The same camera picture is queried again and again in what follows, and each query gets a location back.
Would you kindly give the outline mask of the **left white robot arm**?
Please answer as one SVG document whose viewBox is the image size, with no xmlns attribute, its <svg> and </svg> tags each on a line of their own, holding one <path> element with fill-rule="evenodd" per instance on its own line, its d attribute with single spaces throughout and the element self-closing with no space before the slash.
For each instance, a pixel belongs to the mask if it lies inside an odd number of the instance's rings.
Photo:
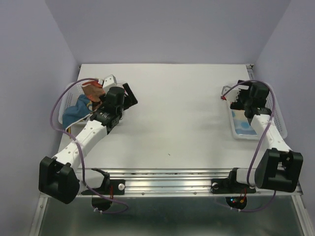
<svg viewBox="0 0 315 236">
<path fill-rule="evenodd" d="M 44 157 L 39 164 L 40 192 L 59 200 L 71 203 L 79 193 L 80 184 L 76 170 L 84 167 L 85 156 L 93 147 L 119 124 L 123 112 L 138 103 L 128 83 L 111 85 L 101 97 L 101 106 L 92 114 L 83 130 L 54 157 Z"/>
</svg>

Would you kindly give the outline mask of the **orange brown bear towel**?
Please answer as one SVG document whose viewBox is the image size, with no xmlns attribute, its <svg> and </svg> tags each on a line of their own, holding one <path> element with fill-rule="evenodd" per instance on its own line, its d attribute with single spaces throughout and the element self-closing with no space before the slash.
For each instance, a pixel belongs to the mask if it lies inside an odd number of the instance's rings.
<svg viewBox="0 0 315 236">
<path fill-rule="evenodd" d="M 81 85 L 84 95 L 92 102 L 100 102 L 100 96 L 105 94 L 103 86 L 98 81 L 88 81 Z"/>
</svg>

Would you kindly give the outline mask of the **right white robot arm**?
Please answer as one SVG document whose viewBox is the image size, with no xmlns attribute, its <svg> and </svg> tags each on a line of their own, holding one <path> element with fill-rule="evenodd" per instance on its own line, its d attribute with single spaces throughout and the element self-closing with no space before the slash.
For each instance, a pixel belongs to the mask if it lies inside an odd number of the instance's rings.
<svg viewBox="0 0 315 236">
<path fill-rule="evenodd" d="M 284 141 L 274 123 L 276 98 L 268 84 L 256 80 L 239 80 L 222 98 L 232 110 L 244 111 L 259 141 L 250 166 L 234 168 L 235 175 L 226 180 L 227 188 L 237 192 L 244 187 L 292 193 L 303 165 L 303 156 Z"/>
</svg>

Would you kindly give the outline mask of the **blue polka dot towel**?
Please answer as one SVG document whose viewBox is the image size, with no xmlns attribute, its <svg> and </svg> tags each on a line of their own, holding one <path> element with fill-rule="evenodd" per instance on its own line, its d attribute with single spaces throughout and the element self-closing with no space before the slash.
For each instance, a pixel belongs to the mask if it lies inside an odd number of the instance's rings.
<svg viewBox="0 0 315 236">
<path fill-rule="evenodd" d="M 238 136 L 256 136 L 256 132 L 250 126 L 243 110 L 231 110 L 234 131 Z"/>
</svg>

